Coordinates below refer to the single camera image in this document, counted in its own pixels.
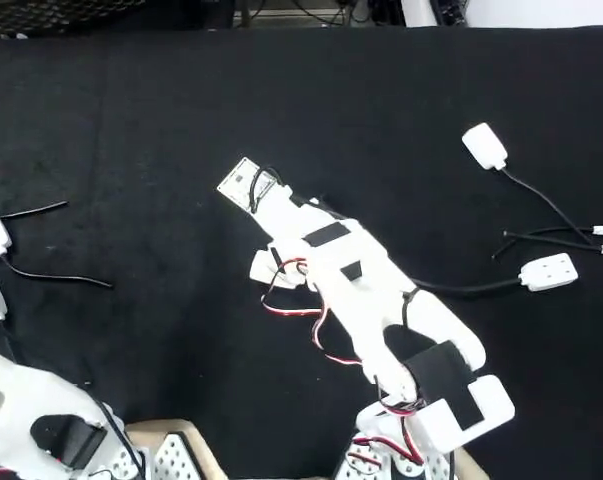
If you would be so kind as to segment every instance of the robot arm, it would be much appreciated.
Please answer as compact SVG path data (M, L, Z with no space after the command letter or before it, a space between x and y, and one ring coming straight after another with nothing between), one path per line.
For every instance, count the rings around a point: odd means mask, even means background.
M75 422L73 464L66 465L42 450L33 437L35 423L50 416L71 416ZM123 430L121 420L111 413L108 419L83 390L50 372L16 365L0 355L2 467L25 480L67 480L112 469L113 463L121 462L122 454L127 455L115 429ZM136 454L139 461L141 453ZM131 467L125 478L134 478L135 472Z
M441 348L451 342L470 372L485 364L485 349L476 335L434 295L417 290L358 221L303 200L247 158L218 190L273 239L269 254L261 251L255 256L251 276L267 282L279 271L282 260L304 259L307 274L300 275L294 265L288 265L281 272L280 284L289 288L307 282L309 288L318 290L350 335L366 378L377 382L393 401L414 402L423 379L417 382L411 368L390 352L383 338L389 325L405 323ZM451 408L452 399L440 398L410 418L422 448L448 453L514 416L514 406L496 377L470 379L464 388L482 420L460 425ZM381 406L373 407L364 410L357 421L366 434L382 433L379 428L385 428L375 420L375 409ZM392 423L390 430L397 425Z

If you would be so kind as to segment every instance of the black table surface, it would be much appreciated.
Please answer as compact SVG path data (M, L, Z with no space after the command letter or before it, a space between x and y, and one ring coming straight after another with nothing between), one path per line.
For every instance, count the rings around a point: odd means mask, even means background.
M9 223L13 261L116 282L0 263L23 358L76 381L84 357L126 422L191 419L232 477L330 474L374 388L313 348L309 320L262 310L247 274L267 237L215 187L248 155L360 219L408 274L511 278L561 249L494 263L503 229L560 222L468 155L481 121L512 172L603 224L603 28L0 42L0 212L71 202ZM571 286L446 300L517 408L468 446L496 479L603 478L603 257L570 253ZM351 352L336 321L325 342Z

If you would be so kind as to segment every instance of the perforated metal plate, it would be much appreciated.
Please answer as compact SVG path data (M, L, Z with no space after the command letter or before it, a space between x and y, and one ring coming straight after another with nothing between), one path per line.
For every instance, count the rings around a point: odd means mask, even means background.
M430 473L428 480L450 480L450 464L443 455L426 455L425 463Z
M154 463L154 480L202 480L190 449L178 434L165 437Z

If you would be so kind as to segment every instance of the robotic hand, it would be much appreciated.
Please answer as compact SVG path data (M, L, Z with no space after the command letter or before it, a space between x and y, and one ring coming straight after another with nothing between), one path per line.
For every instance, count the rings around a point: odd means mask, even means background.
M0 321L6 313L0 292ZM168 434L153 459L123 428L87 392L0 355L1 467L24 480L201 480L181 434Z
M217 190L243 209L273 239L254 257L250 276L272 287L307 284L352 339L371 383L389 395L357 417L357 433L336 477L454 477L446 454L505 423L514 406L499 379L477 377L486 354L479 339L440 300L415 284L388 258L361 224L308 201L276 171L244 158ZM404 325L436 342L405 362L385 344L383 331Z

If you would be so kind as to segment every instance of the wire bundle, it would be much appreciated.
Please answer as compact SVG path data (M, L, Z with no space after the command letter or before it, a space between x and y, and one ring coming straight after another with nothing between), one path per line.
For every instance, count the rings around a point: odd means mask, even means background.
M550 200L550 198L548 198L548 196L545 195L543 192L541 192L537 188L533 187L532 185L529 185L528 183L524 182L523 180L521 180L520 178L518 178L517 176L512 174L510 171L508 171L507 168L502 168L500 171L509 180L514 182L516 185L528 190L529 192L532 192L537 197L539 197L546 205L548 205L552 210L554 210L557 213L557 215L559 215L559 217L565 223L565 226L540 228L540 229L532 230L527 233L514 233L514 232L510 232L510 231L506 230L503 232L503 237L509 238L510 241L508 241L507 243L502 245L497 251L495 251L492 254L493 260L496 260L501 255L503 255L506 251L510 250L520 240L526 240L526 241L537 242L537 243L546 243L546 244L551 244L551 245L559 245L562 247L576 248L579 250L601 253L601 245L595 244L592 241L592 239L588 236L588 234L592 233L593 229L591 227L589 227L589 228L588 227L577 227L576 223L573 222L570 219L570 217L568 217L568 215L563 210L561 210L552 200ZM554 237L543 237L542 236L542 235L545 235L548 233L555 233L555 232L562 232L562 231L573 232L578 237L579 241L578 242L570 242L570 241L561 240L561 239L554 238Z
M312 343L319 350L321 350L323 352L323 354L326 356L326 358L332 360L333 362L339 363L341 365L361 365L360 360L346 359L346 358L338 357L336 355L329 354L326 352L325 348L323 347L323 344L321 343L321 340L319 338L319 332L321 330L321 327L323 327L323 325L325 324L325 321L328 318L328 313L330 311L325 300L323 300L323 297L321 297L321 308L283 309L283 308L273 307L269 303L267 303L268 296L272 293L272 290L274 290L274 284L275 284L277 278L279 277L279 275L281 273L285 272L285 267L287 267L288 265L291 265L291 264L296 265L297 271L299 271L301 273L304 273L304 270L301 270L301 269L302 268L307 269L307 266L308 266L307 260L305 258L301 258L301 257L291 258L289 260L281 262L277 268L277 271L274 273L274 276L272 277L272 281L270 282L270 285L268 286L266 293L261 296L261 305L263 305L263 307L266 310L268 310L269 312L272 312L276 315L280 315L283 317L306 317L306 316L318 315L317 319L314 322L314 325L312 326L312 331L311 331Z

